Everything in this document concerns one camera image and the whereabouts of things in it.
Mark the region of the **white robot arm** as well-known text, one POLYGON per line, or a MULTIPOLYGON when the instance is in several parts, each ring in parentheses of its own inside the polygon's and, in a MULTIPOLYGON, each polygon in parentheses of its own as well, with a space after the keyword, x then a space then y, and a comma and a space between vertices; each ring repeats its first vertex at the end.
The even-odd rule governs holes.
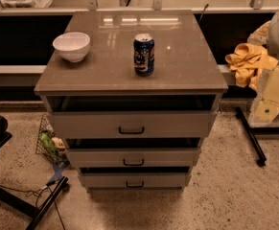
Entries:
POLYGON ((259 78, 258 96, 251 112, 261 122, 271 123, 279 114, 279 10, 252 36, 257 45, 265 44, 270 57, 277 60, 272 70, 264 70, 259 78))

